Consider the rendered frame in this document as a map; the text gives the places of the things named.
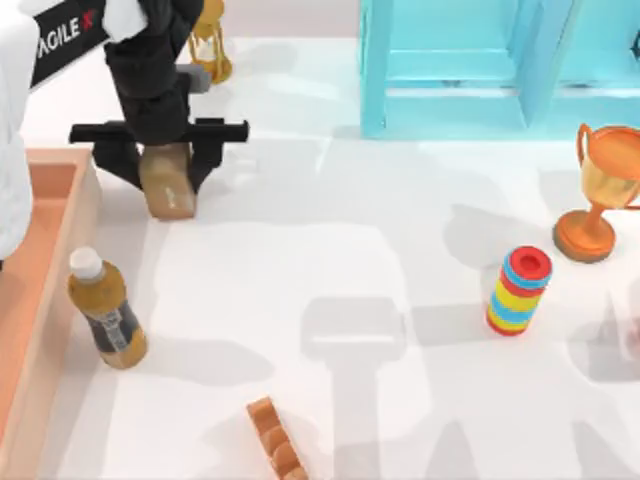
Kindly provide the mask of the golden trophy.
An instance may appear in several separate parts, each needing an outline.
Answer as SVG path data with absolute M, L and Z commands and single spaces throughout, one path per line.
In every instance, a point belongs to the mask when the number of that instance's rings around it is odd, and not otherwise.
M 213 84 L 226 81 L 233 68 L 224 49 L 221 26 L 224 11 L 224 0 L 204 0 L 202 12 L 188 38 L 191 62 L 202 66 Z

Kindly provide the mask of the orange brown bread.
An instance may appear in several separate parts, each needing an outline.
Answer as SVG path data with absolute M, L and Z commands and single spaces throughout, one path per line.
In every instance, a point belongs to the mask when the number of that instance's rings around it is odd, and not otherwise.
M 260 398 L 246 409 L 278 480 L 310 480 L 271 398 Z

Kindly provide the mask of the light blue rack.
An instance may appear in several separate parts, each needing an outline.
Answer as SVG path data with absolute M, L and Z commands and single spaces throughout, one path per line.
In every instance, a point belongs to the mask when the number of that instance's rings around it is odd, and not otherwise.
M 360 0 L 359 41 L 369 138 L 640 128 L 640 0 Z

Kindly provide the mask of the stack of coloured rings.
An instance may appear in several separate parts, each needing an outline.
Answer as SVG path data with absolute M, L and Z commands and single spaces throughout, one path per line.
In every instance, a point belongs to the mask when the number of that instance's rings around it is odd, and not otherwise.
M 504 258 L 486 309 L 486 321 L 498 334 L 524 333 L 552 275 L 552 262 L 541 249 L 523 245 Z

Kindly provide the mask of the orange trophy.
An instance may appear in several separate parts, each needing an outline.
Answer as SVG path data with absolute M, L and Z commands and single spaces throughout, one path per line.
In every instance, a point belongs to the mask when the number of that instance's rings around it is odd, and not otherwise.
M 563 214 L 553 228 L 553 240 L 567 258 L 596 263 L 606 259 L 616 243 L 604 212 L 634 210 L 632 202 L 640 196 L 640 130 L 627 126 L 594 130 L 581 124 L 576 153 L 590 208 Z

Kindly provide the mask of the brown bottle with white cap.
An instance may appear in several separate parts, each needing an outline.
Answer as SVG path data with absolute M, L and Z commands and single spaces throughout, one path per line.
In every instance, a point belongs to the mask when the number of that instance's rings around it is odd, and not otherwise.
M 86 319 L 104 363 L 120 370 L 136 366 L 148 342 L 120 270 L 88 246 L 71 253 L 69 267 L 67 292 Z

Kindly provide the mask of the pale grey rounded box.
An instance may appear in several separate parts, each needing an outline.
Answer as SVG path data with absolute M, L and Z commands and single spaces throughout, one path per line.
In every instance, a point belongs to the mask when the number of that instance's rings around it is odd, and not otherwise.
M 203 94 L 209 91 L 211 75 L 200 64 L 177 64 L 176 70 L 180 85 L 190 94 Z

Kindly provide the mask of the shallow salmon box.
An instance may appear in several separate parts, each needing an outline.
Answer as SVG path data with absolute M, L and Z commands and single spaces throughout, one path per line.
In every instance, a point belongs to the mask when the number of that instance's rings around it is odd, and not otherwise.
M 35 480 L 75 310 L 68 256 L 91 242 L 101 189 L 91 153 L 28 152 L 34 209 L 0 271 L 0 480 Z

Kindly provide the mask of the tan brown block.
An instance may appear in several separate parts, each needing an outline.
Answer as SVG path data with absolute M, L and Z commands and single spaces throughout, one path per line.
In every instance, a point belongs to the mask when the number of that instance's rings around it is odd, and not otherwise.
M 152 217 L 161 221 L 194 217 L 196 194 L 188 177 L 190 160 L 187 143 L 144 147 L 138 171 Z

